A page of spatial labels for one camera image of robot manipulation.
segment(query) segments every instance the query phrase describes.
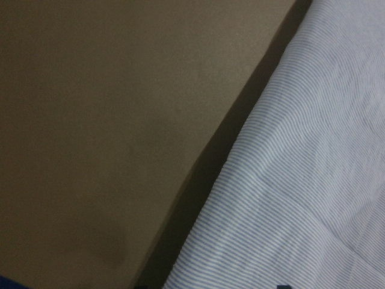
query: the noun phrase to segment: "dark object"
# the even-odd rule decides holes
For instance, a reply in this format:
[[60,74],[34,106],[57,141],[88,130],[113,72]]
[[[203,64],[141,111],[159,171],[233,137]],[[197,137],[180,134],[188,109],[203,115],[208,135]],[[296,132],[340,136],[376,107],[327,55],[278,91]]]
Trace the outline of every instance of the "dark object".
[[0,276],[0,289],[28,289],[28,287]]

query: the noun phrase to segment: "white and blue striped cloth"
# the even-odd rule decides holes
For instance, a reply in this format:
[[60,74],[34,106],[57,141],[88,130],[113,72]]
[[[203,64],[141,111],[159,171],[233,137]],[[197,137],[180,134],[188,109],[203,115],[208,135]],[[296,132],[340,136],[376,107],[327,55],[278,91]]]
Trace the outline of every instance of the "white and blue striped cloth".
[[385,288],[385,1],[315,0],[164,288]]

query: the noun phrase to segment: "cloth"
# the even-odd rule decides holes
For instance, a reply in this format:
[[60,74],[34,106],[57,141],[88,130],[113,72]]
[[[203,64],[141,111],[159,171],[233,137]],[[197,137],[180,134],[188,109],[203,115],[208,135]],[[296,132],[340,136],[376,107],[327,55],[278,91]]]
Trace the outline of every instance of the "cloth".
[[385,1],[315,0],[164,288],[385,288]]

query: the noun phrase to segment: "tan surface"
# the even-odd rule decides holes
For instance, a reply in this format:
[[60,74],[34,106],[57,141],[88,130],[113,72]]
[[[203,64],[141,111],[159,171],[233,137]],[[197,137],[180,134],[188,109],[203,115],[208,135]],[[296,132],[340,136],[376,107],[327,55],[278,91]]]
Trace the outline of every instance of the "tan surface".
[[3,1],[0,275],[132,285],[293,3]]

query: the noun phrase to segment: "striped bed sheet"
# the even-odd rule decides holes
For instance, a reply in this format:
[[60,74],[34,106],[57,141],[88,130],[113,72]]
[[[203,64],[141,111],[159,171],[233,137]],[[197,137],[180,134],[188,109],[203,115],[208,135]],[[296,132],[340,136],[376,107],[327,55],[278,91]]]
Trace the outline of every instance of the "striped bed sheet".
[[315,0],[164,288],[385,288],[385,1]]

